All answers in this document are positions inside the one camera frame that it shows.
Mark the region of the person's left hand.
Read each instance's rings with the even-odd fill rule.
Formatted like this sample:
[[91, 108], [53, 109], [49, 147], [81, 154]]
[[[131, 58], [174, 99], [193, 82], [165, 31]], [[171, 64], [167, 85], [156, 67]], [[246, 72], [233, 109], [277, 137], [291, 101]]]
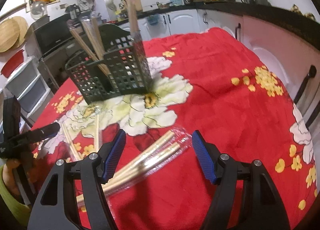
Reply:
[[[7, 159], [3, 167], [2, 179], [7, 189], [7, 192], [11, 196], [11, 199], [16, 203], [20, 203], [21, 193], [16, 181], [16, 169], [21, 165], [18, 159]], [[27, 170], [27, 179], [30, 183], [35, 183], [39, 179], [40, 165], [36, 158], [32, 158], [31, 167]]]

